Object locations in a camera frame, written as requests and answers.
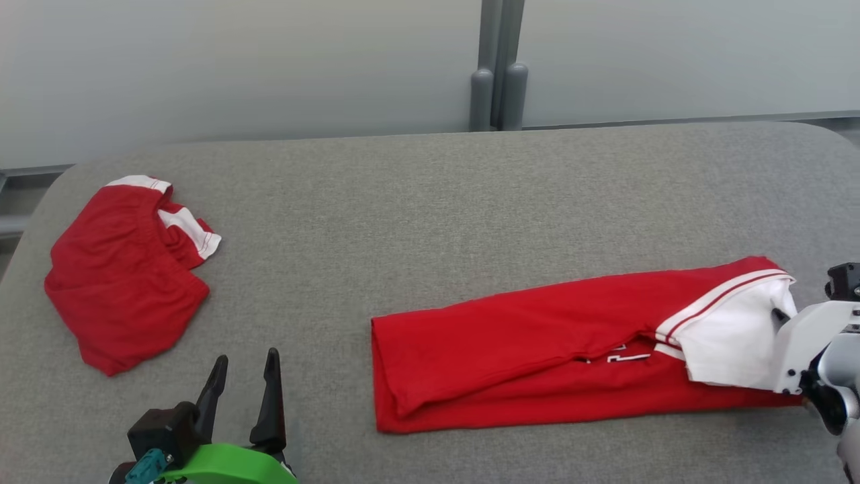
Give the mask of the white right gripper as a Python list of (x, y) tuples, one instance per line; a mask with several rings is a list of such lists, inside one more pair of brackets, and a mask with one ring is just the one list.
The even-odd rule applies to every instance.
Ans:
[(830, 300), (805, 307), (795, 317), (779, 307), (771, 310), (776, 333), (772, 354), (772, 391), (801, 393), (801, 371), (826, 349), (836, 335), (858, 322), (857, 301)]

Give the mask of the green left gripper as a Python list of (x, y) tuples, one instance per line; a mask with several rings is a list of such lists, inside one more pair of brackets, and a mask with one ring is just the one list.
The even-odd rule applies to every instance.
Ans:
[[(164, 471), (160, 480), (166, 483), (298, 483), (284, 466), (288, 438), (279, 354), (276, 348), (267, 352), (263, 371), (266, 387), (258, 419), (249, 435), (254, 450), (232, 444), (203, 445), (184, 467)], [(205, 442), (212, 441), (218, 399), (224, 391), (227, 370), (228, 356), (218, 356), (196, 402), (199, 410), (196, 433)]]

